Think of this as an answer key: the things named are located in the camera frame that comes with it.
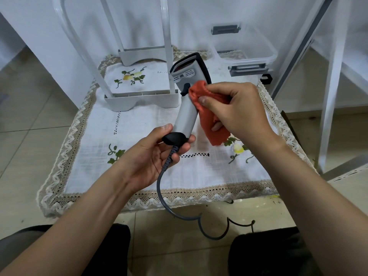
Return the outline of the person's right forearm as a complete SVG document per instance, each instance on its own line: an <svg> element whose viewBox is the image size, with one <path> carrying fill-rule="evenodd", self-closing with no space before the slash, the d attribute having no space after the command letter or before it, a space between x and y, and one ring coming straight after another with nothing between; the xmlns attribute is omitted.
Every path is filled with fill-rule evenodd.
<svg viewBox="0 0 368 276"><path fill-rule="evenodd" d="M271 132L243 140L271 177L324 276L368 276L368 216Z"/></svg>

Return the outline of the person's right hand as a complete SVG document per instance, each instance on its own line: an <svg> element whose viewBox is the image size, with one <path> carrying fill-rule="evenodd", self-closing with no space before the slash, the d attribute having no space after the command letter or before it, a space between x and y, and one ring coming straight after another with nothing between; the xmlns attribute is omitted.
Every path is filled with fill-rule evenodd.
<svg viewBox="0 0 368 276"><path fill-rule="evenodd" d="M222 125L254 154L270 152L282 144L268 122L257 87L249 82L220 82L207 86L212 93L231 97L230 109L209 109Z"/></svg>

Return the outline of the white embroidered lace tablecloth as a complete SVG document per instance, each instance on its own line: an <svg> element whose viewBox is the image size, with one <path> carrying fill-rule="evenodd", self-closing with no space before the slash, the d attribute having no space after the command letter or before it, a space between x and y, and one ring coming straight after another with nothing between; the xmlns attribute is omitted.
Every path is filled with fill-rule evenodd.
<svg viewBox="0 0 368 276"><path fill-rule="evenodd" d="M275 103L258 78L231 77L227 67L207 53L205 64L212 82L252 82L264 105L272 130L304 162L313 168ZM124 67L118 56L109 55L98 69L114 92L127 92L132 76L125 71L137 68L145 76L142 90L151 90L158 78L167 76L166 63L145 62ZM64 139L52 171L38 191L37 203L46 218L61 216L124 152L159 125L174 124L179 107L162 108L154 104L137 105L129 111L114 112L104 101L103 92L93 82ZM275 195L269 174L254 155L233 135L220 146L212 146L197 117L192 134L196 141L180 156L179 164L169 168L160 190L170 208L213 201ZM123 212L162 209L156 183L137 192Z"/></svg>

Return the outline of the person's left leg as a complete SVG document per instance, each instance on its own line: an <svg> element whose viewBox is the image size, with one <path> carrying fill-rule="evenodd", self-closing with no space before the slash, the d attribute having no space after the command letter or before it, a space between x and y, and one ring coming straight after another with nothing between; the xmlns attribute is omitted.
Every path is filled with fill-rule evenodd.
<svg viewBox="0 0 368 276"><path fill-rule="evenodd" d="M0 240L0 272L42 236L51 224L21 229ZM131 240L127 225L114 223L81 276L128 276Z"/></svg>

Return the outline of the grey black barcode scanner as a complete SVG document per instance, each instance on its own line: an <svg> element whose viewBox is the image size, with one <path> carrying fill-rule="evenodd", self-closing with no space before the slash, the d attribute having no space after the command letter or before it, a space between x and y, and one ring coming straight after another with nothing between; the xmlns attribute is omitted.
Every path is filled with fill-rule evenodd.
<svg viewBox="0 0 368 276"><path fill-rule="evenodd" d="M198 81L211 84L211 78L199 52L191 53L177 61L170 69L170 75L180 90L182 99L173 130L162 140L167 145L181 147L188 141L198 115L189 96L189 89Z"/></svg>

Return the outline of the clear plastic storage box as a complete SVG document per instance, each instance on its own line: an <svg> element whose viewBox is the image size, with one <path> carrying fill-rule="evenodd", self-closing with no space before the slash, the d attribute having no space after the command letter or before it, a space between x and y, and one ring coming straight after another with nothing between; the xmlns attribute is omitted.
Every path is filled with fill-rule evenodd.
<svg viewBox="0 0 368 276"><path fill-rule="evenodd" d="M251 24L216 24L210 29L209 48L230 76L264 75L278 51L260 30Z"/></svg>

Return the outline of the orange cleaning cloth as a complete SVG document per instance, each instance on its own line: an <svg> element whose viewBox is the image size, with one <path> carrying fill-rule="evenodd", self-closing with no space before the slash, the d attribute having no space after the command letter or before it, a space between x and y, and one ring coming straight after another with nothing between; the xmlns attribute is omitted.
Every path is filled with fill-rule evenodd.
<svg viewBox="0 0 368 276"><path fill-rule="evenodd" d="M205 80L197 81L189 88L188 95L199 113L200 125L210 144L212 146L220 146L230 137L230 132L225 127L221 127L217 131L212 130L212 127L219 119L212 111L200 104L199 98L202 96L212 97L223 104L229 104L231 98L223 94L209 92L206 85Z"/></svg>

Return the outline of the white shelf frame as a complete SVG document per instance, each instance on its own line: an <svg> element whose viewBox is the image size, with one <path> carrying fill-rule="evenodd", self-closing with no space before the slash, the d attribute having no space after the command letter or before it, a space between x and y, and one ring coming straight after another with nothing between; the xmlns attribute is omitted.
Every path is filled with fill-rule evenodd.
<svg viewBox="0 0 368 276"><path fill-rule="evenodd" d="M270 95L274 100L287 81L292 70L301 59L302 54L312 42L312 38L322 18L334 0L316 0L306 20L298 30L285 60L280 68L277 82L271 88ZM338 181L354 173L368 168L368 152L324 172L326 164L330 132L332 127L338 84L343 65L343 54L347 43L348 24L352 9L352 0L337 0L332 47L330 50L329 67L324 90L324 100L320 120L320 138L315 158L315 168L326 181Z"/></svg>

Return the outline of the person's right leg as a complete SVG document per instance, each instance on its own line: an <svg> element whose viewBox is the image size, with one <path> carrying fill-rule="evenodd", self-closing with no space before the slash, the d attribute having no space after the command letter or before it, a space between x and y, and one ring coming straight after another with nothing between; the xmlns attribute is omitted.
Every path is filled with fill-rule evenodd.
<svg viewBox="0 0 368 276"><path fill-rule="evenodd" d="M297 227L237 236L228 276L323 276Z"/></svg>

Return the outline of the white metal rack stand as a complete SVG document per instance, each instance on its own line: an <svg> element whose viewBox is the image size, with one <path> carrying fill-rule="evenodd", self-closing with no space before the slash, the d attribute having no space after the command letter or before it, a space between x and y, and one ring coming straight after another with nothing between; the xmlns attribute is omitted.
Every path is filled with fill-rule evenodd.
<svg viewBox="0 0 368 276"><path fill-rule="evenodd" d="M129 111L136 105L155 104L162 108L175 108L179 106L179 94L175 89L173 78L170 74L170 69L174 60L174 54L171 42L168 0L160 0L164 45L133 49L124 48L107 0L100 0L100 2L113 32L114 38L117 42L118 55L122 60L123 65L131 66L132 64L142 60L166 61L168 74L164 82L168 82L169 84L169 89L162 90L159 90L158 87L155 87L154 90L150 91L141 90L137 92L118 94L111 92L110 87L94 64L90 54L85 48L85 45L82 43L76 31L74 30L66 12L65 0L52 0L55 13L57 14L58 21L63 31L92 74L95 81L102 89L104 93L104 100L106 101L108 107L114 112L120 112Z"/></svg>

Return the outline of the person's left forearm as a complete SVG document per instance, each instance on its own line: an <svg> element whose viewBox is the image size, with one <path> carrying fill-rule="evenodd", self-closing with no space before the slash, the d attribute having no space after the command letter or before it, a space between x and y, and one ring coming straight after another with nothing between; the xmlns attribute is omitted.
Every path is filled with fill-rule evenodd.
<svg viewBox="0 0 368 276"><path fill-rule="evenodd" d="M128 179L114 163L0 276L80 276L132 195Z"/></svg>

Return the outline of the person's leg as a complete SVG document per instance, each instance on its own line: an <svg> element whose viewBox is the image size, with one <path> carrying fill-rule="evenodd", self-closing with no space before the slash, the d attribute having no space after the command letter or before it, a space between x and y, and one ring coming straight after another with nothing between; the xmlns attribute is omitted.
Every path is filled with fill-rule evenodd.
<svg viewBox="0 0 368 276"><path fill-rule="evenodd" d="M21 229L0 240L0 272L42 236L51 224ZM114 223L81 276L128 276L131 240L127 225Z"/></svg>
<svg viewBox="0 0 368 276"><path fill-rule="evenodd" d="M228 276L323 276L297 227L237 236Z"/></svg>

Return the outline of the black metal table scroll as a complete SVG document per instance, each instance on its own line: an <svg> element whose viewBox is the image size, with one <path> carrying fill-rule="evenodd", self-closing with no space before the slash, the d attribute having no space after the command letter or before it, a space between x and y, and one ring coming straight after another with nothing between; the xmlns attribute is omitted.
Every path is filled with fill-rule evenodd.
<svg viewBox="0 0 368 276"><path fill-rule="evenodd" d="M222 237L226 236L226 234L228 233L228 230L229 230L229 227L230 227L230 223L231 224L234 224L236 226L239 226L239 227L251 227L252 233L255 232L254 231L255 220L252 220L251 223L249 223L249 224L240 224L240 223L234 222L229 217L227 217L227 228L226 228L225 232L222 234L223 235Z"/></svg>

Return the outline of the person's left hand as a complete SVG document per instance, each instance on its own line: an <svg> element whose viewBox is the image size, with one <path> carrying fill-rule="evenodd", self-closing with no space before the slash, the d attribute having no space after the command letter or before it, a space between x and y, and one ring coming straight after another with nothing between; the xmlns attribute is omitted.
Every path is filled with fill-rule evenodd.
<svg viewBox="0 0 368 276"><path fill-rule="evenodd" d="M112 165L111 170L122 183L123 189L130 195L150 186L157 180L168 157L169 166L180 161L178 151L170 156L172 146L163 142L150 144L150 134L140 139ZM196 137L191 135L186 143L193 143Z"/></svg>

